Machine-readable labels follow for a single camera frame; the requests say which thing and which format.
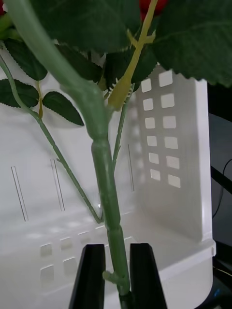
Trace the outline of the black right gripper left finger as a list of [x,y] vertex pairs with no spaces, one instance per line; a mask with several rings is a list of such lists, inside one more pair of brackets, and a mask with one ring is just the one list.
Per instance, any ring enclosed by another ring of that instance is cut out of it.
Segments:
[[88,244],[82,250],[69,303],[70,309],[102,309],[104,307],[105,248]]

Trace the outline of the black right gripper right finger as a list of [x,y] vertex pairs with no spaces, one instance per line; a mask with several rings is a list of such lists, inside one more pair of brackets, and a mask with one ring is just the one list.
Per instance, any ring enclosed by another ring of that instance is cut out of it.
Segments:
[[166,309],[160,276],[148,243],[130,245],[130,282],[135,309]]

